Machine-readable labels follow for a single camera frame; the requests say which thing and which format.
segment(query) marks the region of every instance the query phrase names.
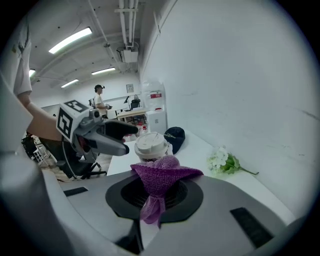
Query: floor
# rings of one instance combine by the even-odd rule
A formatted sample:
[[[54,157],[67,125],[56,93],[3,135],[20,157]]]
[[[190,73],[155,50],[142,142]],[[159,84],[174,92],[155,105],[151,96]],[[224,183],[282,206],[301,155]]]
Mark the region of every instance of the floor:
[[[108,154],[100,154],[96,161],[99,163],[99,165],[101,166],[101,171],[106,171],[108,172],[108,169],[109,169],[109,165],[110,165],[110,162],[111,162],[111,158],[112,158],[112,155],[108,155]],[[57,167],[55,165],[55,162],[54,160],[49,157],[49,158],[46,158],[45,161],[48,163],[49,166],[47,166],[45,163],[43,163],[40,168],[42,170],[48,170],[48,171],[51,171],[55,174],[55,177],[61,181],[61,182],[71,182],[71,181],[74,181],[75,179],[74,178],[68,178],[67,175],[65,175],[65,173],[59,169],[59,167]],[[93,169],[93,172],[97,172],[99,171],[99,168],[98,166],[96,166],[94,169]],[[104,174],[100,174],[100,175],[93,175],[90,177],[90,179],[95,179],[95,178],[99,178],[101,175],[104,175]]]

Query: white sleeve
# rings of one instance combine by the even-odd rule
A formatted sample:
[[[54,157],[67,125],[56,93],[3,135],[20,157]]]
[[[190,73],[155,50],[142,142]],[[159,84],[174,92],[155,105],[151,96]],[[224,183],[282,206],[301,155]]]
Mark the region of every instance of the white sleeve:
[[[15,95],[19,95],[25,92],[32,91],[31,82],[29,77],[29,57],[31,52],[31,41],[29,40],[22,52],[18,71],[14,82],[13,92]]]
[[[30,52],[31,41],[28,35],[28,25],[23,20],[7,42],[3,58],[0,60],[1,78],[15,95],[32,91],[29,78]]]
[[[103,103],[101,96],[96,95],[94,97],[94,104],[101,104],[101,103]]]

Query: white shirt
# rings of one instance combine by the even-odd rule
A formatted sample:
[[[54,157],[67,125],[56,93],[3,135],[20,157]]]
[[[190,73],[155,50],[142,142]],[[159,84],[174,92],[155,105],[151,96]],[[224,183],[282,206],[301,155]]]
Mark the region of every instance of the white shirt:
[[[96,93],[95,96],[94,96],[94,105],[97,107],[97,104],[103,104],[103,103],[104,103],[104,101],[103,101],[101,95]],[[98,108],[98,110],[99,110],[99,113],[100,113],[101,116],[107,114],[107,110],[106,109]]]
[[[3,152],[21,149],[21,138],[33,118],[17,98],[21,93],[32,91],[29,78],[29,36],[28,25],[23,20],[11,35],[0,57],[0,111],[3,120],[0,151]]]

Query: green leaf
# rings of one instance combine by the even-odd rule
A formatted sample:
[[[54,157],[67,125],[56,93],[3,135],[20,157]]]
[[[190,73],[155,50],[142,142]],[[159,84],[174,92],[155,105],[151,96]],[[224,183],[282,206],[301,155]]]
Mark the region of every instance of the green leaf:
[[[233,161],[234,161],[234,167],[239,169],[240,168],[239,160],[234,155],[232,156],[232,158],[233,158]]]
[[[229,170],[230,165],[226,164],[226,165],[224,165],[224,166],[221,166],[220,168],[221,168],[221,170],[224,172],[224,171]]]
[[[228,154],[228,159],[225,161],[227,164],[229,164],[230,166],[234,166],[235,165],[235,161],[233,159],[232,154]]]
[[[221,170],[222,170],[223,173],[228,174],[229,172],[232,172],[234,169],[235,169],[234,166],[228,165],[227,167],[225,167],[225,168],[223,168],[223,169],[221,169]]]
[[[229,170],[226,170],[225,173],[226,174],[234,174],[236,170],[237,170],[236,168],[232,167]]]

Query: ceiling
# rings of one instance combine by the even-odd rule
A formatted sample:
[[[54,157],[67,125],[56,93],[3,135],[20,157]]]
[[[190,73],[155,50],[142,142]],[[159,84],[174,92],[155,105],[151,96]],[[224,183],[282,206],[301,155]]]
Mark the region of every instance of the ceiling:
[[[138,3],[134,34],[137,43],[139,43],[145,3],[146,0],[140,0]],[[30,11],[27,17],[32,43],[29,67],[36,71],[31,77],[34,89],[38,87],[60,89],[62,85],[74,79],[78,79],[78,83],[83,83],[93,78],[92,72],[109,67],[116,68],[110,73],[137,70],[137,63],[131,63],[129,66],[121,62],[116,51],[117,48],[124,46],[120,15],[115,12],[115,9],[119,8],[119,1],[91,0],[91,4],[110,43],[109,48],[105,47],[106,40],[88,0],[43,0]],[[125,17],[125,25],[128,37],[128,14]],[[49,52],[62,40],[87,27],[91,28],[92,34],[74,41],[55,54]],[[118,65],[110,49],[113,50]]]

